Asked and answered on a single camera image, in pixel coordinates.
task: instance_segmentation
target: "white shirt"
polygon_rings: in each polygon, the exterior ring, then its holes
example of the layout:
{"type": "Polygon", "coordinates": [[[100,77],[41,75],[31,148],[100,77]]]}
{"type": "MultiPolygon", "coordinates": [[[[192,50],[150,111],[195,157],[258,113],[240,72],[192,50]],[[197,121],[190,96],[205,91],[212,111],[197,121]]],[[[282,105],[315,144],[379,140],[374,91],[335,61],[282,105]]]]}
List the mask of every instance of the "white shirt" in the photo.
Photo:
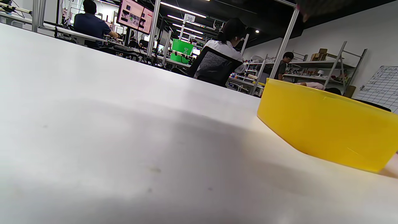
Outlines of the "white shirt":
{"type": "MultiPolygon", "coordinates": [[[[220,52],[225,56],[243,62],[242,54],[233,48],[232,43],[230,41],[227,41],[226,44],[223,44],[221,41],[209,40],[204,47],[206,46],[220,52]]],[[[243,73],[245,72],[245,70],[246,70],[246,65],[241,65],[237,69],[235,69],[235,72],[243,73]]]]}
{"type": "Polygon", "coordinates": [[[325,86],[320,83],[305,83],[307,87],[325,90],[325,86]]]}

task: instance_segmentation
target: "workbench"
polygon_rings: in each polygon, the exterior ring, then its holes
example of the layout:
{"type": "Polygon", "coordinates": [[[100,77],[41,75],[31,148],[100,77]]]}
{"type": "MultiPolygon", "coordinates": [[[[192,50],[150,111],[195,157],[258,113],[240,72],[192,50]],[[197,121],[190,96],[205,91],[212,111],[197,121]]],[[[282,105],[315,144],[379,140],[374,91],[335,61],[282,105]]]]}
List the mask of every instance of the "workbench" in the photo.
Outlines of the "workbench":
{"type": "Polygon", "coordinates": [[[257,118],[256,97],[0,33],[0,223],[398,222],[396,157],[383,175],[314,158],[257,118]]]}

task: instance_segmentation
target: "cardboard box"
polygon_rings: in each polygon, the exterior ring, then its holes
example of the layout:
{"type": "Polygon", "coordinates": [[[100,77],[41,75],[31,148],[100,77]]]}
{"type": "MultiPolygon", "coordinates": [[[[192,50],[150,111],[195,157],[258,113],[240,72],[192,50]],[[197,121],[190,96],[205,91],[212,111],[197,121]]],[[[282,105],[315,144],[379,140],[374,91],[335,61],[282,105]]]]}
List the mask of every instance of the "cardboard box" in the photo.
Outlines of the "cardboard box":
{"type": "Polygon", "coordinates": [[[327,54],[315,53],[311,56],[311,61],[324,61],[326,60],[327,54]]]}
{"type": "Polygon", "coordinates": [[[325,48],[319,49],[319,53],[321,53],[321,54],[326,54],[327,52],[328,52],[328,50],[325,48]]]}
{"type": "Polygon", "coordinates": [[[319,56],[320,56],[319,53],[312,54],[312,55],[311,55],[311,60],[312,60],[312,61],[316,61],[316,60],[314,60],[314,59],[319,58],[319,56]]]}

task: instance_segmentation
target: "green bin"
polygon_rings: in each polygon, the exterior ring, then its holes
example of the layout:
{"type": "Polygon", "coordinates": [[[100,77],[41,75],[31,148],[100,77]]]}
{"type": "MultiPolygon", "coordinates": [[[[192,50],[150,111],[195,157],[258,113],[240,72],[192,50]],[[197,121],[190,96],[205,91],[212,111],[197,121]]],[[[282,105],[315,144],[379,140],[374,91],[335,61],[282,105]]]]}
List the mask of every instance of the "green bin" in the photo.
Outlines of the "green bin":
{"type": "MultiPolygon", "coordinates": [[[[181,41],[179,39],[174,39],[173,40],[173,46],[172,50],[181,52],[186,55],[191,55],[193,49],[193,45],[184,41],[181,41]]],[[[184,64],[188,64],[189,60],[181,57],[181,56],[176,56],[175,54],[171,54],[170,59],[173,61],[181,62],[184,64]]]]}

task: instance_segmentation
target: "person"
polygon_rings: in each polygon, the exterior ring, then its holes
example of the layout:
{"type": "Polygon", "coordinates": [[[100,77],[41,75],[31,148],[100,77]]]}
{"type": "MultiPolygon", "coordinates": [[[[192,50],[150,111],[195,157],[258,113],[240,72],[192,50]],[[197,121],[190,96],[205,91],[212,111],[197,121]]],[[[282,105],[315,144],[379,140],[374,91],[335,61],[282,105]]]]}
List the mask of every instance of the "person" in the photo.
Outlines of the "person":
{"type": "Polygon", "coordinates": [[[319,90],[324,90],[326,92],[331,92],[331,93],[341,96],[341,91],[338,88],[326,88],[324,85],[322,85],[320,83],[311,82],[311,83],[296,83],[296,84],[301,85],[301,86],[310,87],[310,88],[316,88],[319,90]]]}
{"type": "MultiPolygon", "coordinates": [[[[105,21],[95,16],[97,12],[97,5],[92,0],[84,0],[83,7],[85,13],[75,15],[74,29],[77,32],[84,33],[96,38],[103,39],[104,35],[109,35],[113,38],[120,37],[119,34],[111,31],[105,21]]],[[[101,41],[85,41],[88,47],[100,47],[101,41]]]]}
{"type": "MultiPolygon", "coordinates": [[[[217,35],[217,40],[208,41],[204,47],[210,47],[225,56],[241,61],[242,54],[234,49],[246,35],[246,25],[238,18],[230,19],[217,35]]],[[[243,73],[246,65],[241,65],[235,69],[235,73],[243,73]]]]}
{"type": "Polygon", "coordinates": [[[294,57],[295,57],[295,55],[293,54],[293,52],[286,52],[283,55],[283,59],[279,63],[278,71],[275,74],[274,79],[282,80],[283,74],[286,71],[287,64],[289,64],[293,60],[294,57]]]}

